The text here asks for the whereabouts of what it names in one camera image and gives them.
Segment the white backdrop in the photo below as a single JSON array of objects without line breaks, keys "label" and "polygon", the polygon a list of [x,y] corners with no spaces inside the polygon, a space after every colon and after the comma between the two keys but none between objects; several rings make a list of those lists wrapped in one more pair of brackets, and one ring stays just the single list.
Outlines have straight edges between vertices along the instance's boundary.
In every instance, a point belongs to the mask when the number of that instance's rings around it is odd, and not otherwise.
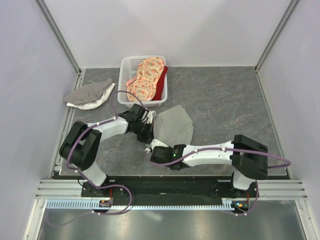
[{"label": "white backdrop", "polygon": [[320,2],[300,1],[260,70],[281,145],[320,224]]},{"label": "white backdrop", "polygon": [[290,0],[45,0],[81,68],[254,66]]},{"label": "white backdrop", "polygon": [[0,238],[20,240],[77,75],[35,1],[1,1],[0,29]]}]

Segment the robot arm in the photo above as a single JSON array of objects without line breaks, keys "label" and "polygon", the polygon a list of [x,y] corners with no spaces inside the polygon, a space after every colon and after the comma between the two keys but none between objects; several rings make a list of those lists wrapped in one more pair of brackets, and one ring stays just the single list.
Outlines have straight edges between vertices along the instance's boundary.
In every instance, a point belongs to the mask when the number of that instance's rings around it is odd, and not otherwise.
[{"label": "robot arm", "polygon": [[145,108],[134,104],[130,111],[120,113],[118,117],[109,119],[107,124],[84,123],[77,121],[71,127],[63,144],[59,149],[59,154],[65,160],[68,158],[72,146],[81,133],[90,126],[98,125],[90,129],[81,139],[72,153],[70,163],[76,166],[83,175],[96,186],[103,186],[108,182],[108,176],[100,169],[95,162],[99,144],[115,135],[125,133],[135,133],[139,142],[150,144],[154,139],[153,120],[155,111],[148,111]]},{"label": "robot arm", "polygon": [[175,145],[169,147],[163,142],[154,139],[150,144],[152,155],[151,162],[168,166],[172,170],[194,167],[203,164],[223,164],[236,168],[233,173],[232,185],[235,189],[247,190],[255,180],[268,179],[268,158],[257,154],[240,154],[223,149],[244,149],[259,152],[268,152],[268,148],[261,143],[243,135],[235,135],[233,141],[227,141],[216,145],[193,146]]},{"label": "robot arm", "polygon": [[[81,139],[72,153],[70,163],[76,166],[85,177],[96,186],[104,186],[109,182],[108,176],[95,162],[100,142],[115,135],[135,133],[137,140],[150,145],[152,152],[150,161],[157,164],[167,164],[172,170],[194,167],[202,164],[224,164],[236,168],[233,174],[233,187],[239,190],[247,190],[255,180],[268,179],[268,161],[266,156],[257,154],[239,154],[233,151],[210,150],[208,148],[236,148],[268,152],[268,148],[248,137],[236,135],[233,141],[217,145],[193,146],[176,145],[174,148],[154,139],[153,120],[156,112],[148,111],[140,105],[134,104],[130,111],[120,113],[118,117],[110,119],[107,124],[83,123],[77,121],[73,124],[59,149],[59,154],[67,159],[71,148],[85,129],[90,129]],[[175,164],[170,164],[179,158],[186,156]]]}]

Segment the laundry basket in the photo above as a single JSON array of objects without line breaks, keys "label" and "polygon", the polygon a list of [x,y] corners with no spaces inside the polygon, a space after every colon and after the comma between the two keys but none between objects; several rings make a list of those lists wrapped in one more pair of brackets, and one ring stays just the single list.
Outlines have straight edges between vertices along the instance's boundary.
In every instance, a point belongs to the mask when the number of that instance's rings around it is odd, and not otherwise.
[{"label": "laundry basket", "polygon": [[[121,61],[120,66],[120,76],[119,76],[119,85],[118,90],[127,90],[126,83],[128,80],[134,78],[137,75],[138,66],[145,59],[150,57],[160,57],[164,60],[164,65],[166,65],[166,59],[164,56],[160,55],[140,55],[140,56],[127,56]],[[168,98],[168,83],[167,75],[164,78],[163,91],[161,95],[161,100],[158,101],[143,101],[143,105],[146,108],[155,108],[160,107]],[[129,101],[127,94],[125,92],[119,92],[117,96],[118,102],[126,105],[128,108],[131,108],[134,104],[139,104],[138,101]]]}]

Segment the crumpled fabric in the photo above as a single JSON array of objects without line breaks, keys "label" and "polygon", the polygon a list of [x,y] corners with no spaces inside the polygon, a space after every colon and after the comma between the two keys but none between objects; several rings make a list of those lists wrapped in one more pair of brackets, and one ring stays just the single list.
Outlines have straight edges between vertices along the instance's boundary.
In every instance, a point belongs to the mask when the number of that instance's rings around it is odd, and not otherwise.
[{"label": "crumpled fabric", "polygon": [[73,105],[84,105],[92,103],[101,98],[106,88],[112,84],[112,79],[108,78],[102,82],[95,82],[83,85],[63,98],[63,102]]},{"label": "crumpled fabric", "polygon": [[[157,83],[165,68],[165,61],[158,56],[145,59],[139,64],[136,76],[126,83],[127,91],[137,96],[142,102],[151,101],[157,91]],[[130,102],[138,101],[127,94]]]},{"label": "crumpled fabric", "polygon": [[83,105],[75,105],[75,104],[72,104],[72,103],[68,102],[66,105],[68,107],[78,108],[78,109],[81,109],[81,110],[96,109],[101,104],[103,104],[105,101],[107,101],[107,99],[109,98],[109,96],[110,96],[112,90],[114,89],[115,85],[116,85],[115,83],[111,83],[109,85],[109,87],[104,89],[104,91],[102,92],[102,96],[99,99],[95,100],[95,101],[92,101],[92,102],[89,102],[89,103],[86,103],[86,104],[83,104]]},{"label": "crumpled fabric", "polygon": [[195,124],[186,110],[177,105],[156,116],[153,126],[155,139],[174,147],[178,144],[191,144]]}]

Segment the gray towel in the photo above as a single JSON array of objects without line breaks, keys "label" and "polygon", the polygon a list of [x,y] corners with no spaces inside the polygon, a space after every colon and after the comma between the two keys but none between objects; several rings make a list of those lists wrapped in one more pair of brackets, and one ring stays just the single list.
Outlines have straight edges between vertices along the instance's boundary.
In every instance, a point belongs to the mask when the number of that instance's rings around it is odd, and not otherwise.
[{"label": "gray towel", "polygon": [[178,144],[191,144],[194,122],[181,105],[158,114],[154,121],[154,138],[174,147]]},{"label": "gray towel", "polygon": [[108,78],[103,82],[95,82],[86,84],[74,92],[68,94],[63,98],[65,103],[71,103],[73,105],[84,105],[92,103],[101,98],[104,90],[112,84],[112,79]]}]

